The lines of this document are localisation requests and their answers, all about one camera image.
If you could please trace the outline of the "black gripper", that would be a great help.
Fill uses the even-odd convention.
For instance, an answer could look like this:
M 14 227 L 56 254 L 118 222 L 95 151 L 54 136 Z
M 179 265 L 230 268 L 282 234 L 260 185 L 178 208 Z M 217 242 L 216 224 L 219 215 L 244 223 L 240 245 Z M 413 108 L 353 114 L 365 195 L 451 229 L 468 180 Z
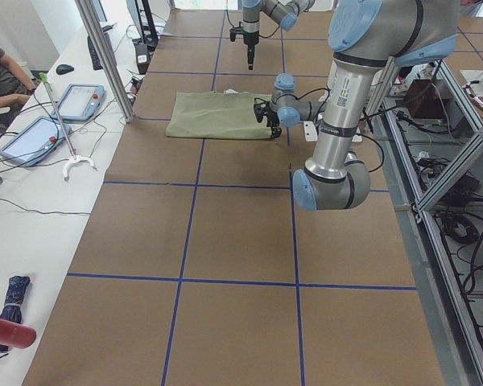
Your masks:
M 268 109 L 266 111 L 266 126 L 270 127 L 271 139 L 276 139 L 281 136 L 282 129 L 280 128 L 280 121 L 279 121 L 278 114 L 271 109 Z
M 259 43 L 259 21 L 242 22 L 244 44 L 247 45 L 247 66 L 254 69 L 255 46 Z

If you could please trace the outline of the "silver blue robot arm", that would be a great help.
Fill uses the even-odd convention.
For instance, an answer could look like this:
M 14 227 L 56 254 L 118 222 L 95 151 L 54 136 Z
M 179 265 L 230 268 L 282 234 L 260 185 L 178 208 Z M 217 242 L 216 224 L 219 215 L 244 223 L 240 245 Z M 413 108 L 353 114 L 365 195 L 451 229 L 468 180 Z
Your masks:
M 441 60 L 456 46 L 458 1 L 342 1 L 328 30 L 336 65 L 324 103 L 297 100 L 293 76 L 283 73 L 267 111 L 286 127 L 323 115 L 313 155 L 293 174 L 295 202 L 307 211 L 360 205 L 369 171 L 351 149 L 374 75 L 389 58 L 398 67 Z
M 230 39 L 235 41 L 237 35 L 243 37 L 247 47 L 248 69 L 254 69 L 255 48 L 260 39 L 260 14 L 263 13 L 273 20 L 277 26 L 289 31 L 297 22 L 299 15 L 309 11 L 315 0 L 295 0 L 287 4 L 278 0 L 247 0 L 242 1 L 242 21 L 230 30 Z

